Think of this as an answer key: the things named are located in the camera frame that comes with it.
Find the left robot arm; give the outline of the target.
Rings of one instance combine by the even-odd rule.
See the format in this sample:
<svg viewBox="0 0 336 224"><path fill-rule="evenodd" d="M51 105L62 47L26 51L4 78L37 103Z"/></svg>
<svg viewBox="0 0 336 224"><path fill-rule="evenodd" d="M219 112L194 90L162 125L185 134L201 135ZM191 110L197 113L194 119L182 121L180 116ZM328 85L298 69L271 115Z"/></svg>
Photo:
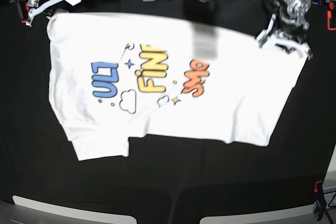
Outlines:
<svg viewBox="0 0 336 224"><path fill-rule="evenodd" d="M263 0L271 12L268 27L255 38L260 48L279 47L286 53L297 52L300 57L312 58L307 43L310 27L306 20L312 0Z"/></svg>

